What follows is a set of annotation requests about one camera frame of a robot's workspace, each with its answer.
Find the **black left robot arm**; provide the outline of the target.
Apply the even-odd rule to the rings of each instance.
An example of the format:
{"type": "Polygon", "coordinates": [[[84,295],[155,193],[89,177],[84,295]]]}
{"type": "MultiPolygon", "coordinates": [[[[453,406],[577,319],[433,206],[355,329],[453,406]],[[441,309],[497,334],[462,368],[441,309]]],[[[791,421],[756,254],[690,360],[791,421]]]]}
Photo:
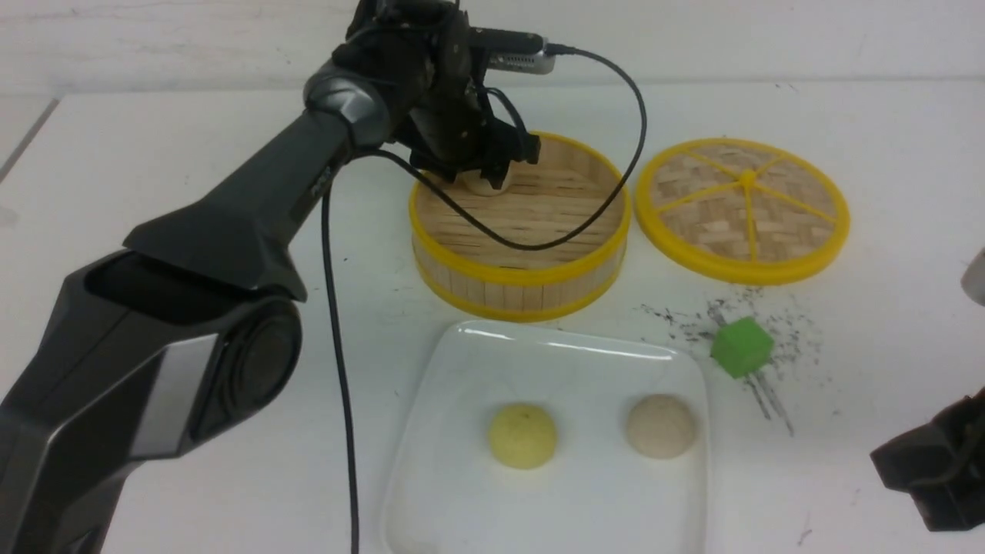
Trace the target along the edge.
{"type": "Polygon", "coordinates": [[[503,178],[538,139],[479,101],[479,33],[450,1],[362,1],[300,115],[200,200],[67,275],[2,400],[2,551],[99,553],[129,474],[265,408],[302,350],[289,246],[352,160],[503,178]]]}

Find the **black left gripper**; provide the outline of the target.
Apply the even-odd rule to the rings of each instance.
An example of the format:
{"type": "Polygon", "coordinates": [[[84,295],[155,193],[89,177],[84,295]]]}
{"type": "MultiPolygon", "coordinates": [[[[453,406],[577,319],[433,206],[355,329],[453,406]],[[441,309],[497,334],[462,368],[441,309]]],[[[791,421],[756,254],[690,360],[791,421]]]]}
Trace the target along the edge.
{"type": "Polygon", "coordinates": [[[411,151],[409,164],[439,173],[442,186],[463,187],[457,175],[471,171],[498,182],[510,171],[510,162],[539,162],[539,136],[493,114],[483,88],[485,74],[472,66],[471,28],[467,15],[454,15],[441,28],[432,84],[395,135],[411,151]]]}

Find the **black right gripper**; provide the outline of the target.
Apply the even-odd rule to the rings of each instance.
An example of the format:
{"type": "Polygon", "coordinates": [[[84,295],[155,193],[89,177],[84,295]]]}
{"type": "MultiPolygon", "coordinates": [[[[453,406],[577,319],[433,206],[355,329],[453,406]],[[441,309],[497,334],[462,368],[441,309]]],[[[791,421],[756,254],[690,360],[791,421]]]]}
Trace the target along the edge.
{"type": "Polygon", "coordinates": [[[907,494],[929,532],[968,532],[984,522],[984,392],[870,455],[883,487],[907,494]]]}

